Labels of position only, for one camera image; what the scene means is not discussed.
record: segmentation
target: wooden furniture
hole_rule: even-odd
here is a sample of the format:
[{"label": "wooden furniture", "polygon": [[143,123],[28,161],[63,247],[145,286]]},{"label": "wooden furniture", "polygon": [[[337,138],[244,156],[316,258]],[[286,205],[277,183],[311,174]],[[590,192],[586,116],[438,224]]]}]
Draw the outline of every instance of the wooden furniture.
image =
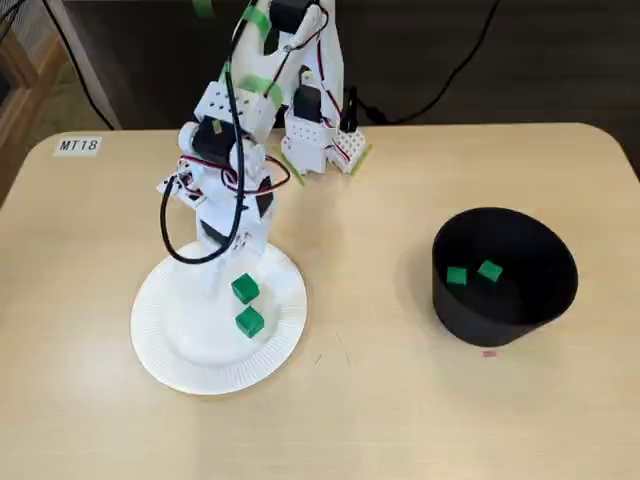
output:
[{"label": "wooden furniture", "polygon": [[[589,126],[367,129],[353,178],[283,189],[272,242],[309,317],[292,357],[218,398],[162,386],[130,308],[165,257],[156,183],[174,131],[38,145],[0,211],[0,477],[601,480],[640,448],[640,186]],[[519,209],[572,250],[572,308],[487,358],[441,326],[431,243],[455,213]],[[177,245],[194,215],[172,202]]]},{"label": "wooden furniture", "polygon": [[26,5],[18,15],[22,21],[14,22],[0,44],[0,77],[4,82],[0,98],[0,205],[28,152],[29,131],[65,59],[57,35],[40,11],[42,7]]}]

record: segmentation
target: robotic arm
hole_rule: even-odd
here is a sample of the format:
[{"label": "robotic arm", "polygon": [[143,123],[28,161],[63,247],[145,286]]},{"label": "robotic arm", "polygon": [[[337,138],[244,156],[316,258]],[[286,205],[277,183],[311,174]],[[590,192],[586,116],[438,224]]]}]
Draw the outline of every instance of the robotic arm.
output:
[{"label": "robotic arm", "polygon": [[[279,32],[279,47],[264,55],[270,28]],[[289,107],[282,152],[302,174],[323,173],[327,160],[350,173],[366,146],[359,130],[349,133],[339,128],[344,66],[335,0],[251,0],[231,48],[225,65],[228,73],[223,71],[219,81],[209,84],[194,111],[197,121],[180,130],[183,156],[176,173],[158,187],[165,192],[165,209],[169,196],[177,196],[195,209],[201,244],[207,251],[221,251],[220,256],[209,255],[216,257],[211,262],[212,279],[227,259],[245,247],[261,254],[266,246],[274,192],[290,177],[282,164],[267,155],[265,147],[282,105]],[[244,182],[239,182],[240,159]],[[283,181],[272,182],[265,168],[267,161],[281,167]],[[244,183],[244,188],[239,188],[239,183]],[[238,190],[244,191],[242,202]],[[237,231],[231,235],[239,215]],[[163,239],[169,252],[175,253],[164,214],[162,218]],[[174,258],[184,260],[174,253]]]}]

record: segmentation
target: floor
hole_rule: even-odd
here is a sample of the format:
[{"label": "floor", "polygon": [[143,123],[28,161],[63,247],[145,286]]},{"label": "floor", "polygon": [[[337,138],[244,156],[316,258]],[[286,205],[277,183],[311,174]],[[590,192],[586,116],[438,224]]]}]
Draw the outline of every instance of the floor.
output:
[{"label": "floor", "polygon": [[73,66],[66,63],[60,68],[56,83],[29,133],[27,146],[31,149],[56,133],[105,129],[91,109]]}]

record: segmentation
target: dark background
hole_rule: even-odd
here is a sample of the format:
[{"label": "dark background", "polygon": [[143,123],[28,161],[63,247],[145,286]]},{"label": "dark background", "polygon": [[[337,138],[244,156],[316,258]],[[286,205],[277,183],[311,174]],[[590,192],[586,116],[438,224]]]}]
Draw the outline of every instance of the dark background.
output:
[{"label": "dark background", "polygon": [[[493,0],[337,0],[345,84],[390,117],[435,95]],[[245,0],[66,1],[124,128],[178,128],[218,78]],[[416,123],[586,122],[640,173],[640,2],[502,0],[488,38]]]}]

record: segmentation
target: green tape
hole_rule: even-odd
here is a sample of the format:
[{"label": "green tape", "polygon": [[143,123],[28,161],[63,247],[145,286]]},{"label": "green tape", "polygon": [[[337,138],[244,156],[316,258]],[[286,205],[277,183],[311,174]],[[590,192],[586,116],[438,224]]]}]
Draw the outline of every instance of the green tape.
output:
[{"label": "green tape", "polygon": [[[240,88],[253,93],[264,93],[269,89],[270,86],[271,80],[258,77],[257,75],[247,75],[242,79],[242,82],[240,82]],[[280,105],[282,105],[282,102],[284,102],[284,95],[282,95],[282,90],[277,83],[275,83],[271,87],[271,90],[269,90],[269,98],[276,106],[276,110],[280,108]]]},{"label": "green tape", "polygon": [[362,157],[360,158],[360,161],[358,162],[358,165],[356,165],[356,168],[351,170],[351,176],[352,177],[356,176],[356,173],[358,173],[358,170],[360,170],[360,167],[362,167],[362,164],[364,163],[364,161],[369,156],[369,152],[371,152],[372,148],[373,148],[373,145],[371,145],[371,144],[367,145],[367,148],[365,149],[364,153],[362,154]]},{"label": "green tape", "polygon": [[242,14],[242,19],[247,22],[253,23],[258,30],[260,30],[260,36],[262,40],[267,39],[267,35],[269,35],[269,31],[271,30],[271,22],[267,18],[267,16],[262,13],[261,10],[258,10],[256,7],[249,5],[247,9]]},{"label": "green tape", "polygon": [[213,0],[191,0],[191,4],[198,17],[211,18],[216,16],[213,11]]},{"label": "green tape", "polygon": [[278,148],[278,151],[280,152],[278,160],[284,163],[285,167],[287,167],[287,169],[293,174],[293,176],[296,177],[300,185],[304,187],[305,181],[304,178],[302,178],[302,175],[300,175],[300,172],[291,164],[291,162],[287,159],[287,156],[282,153],[282,149]]}]

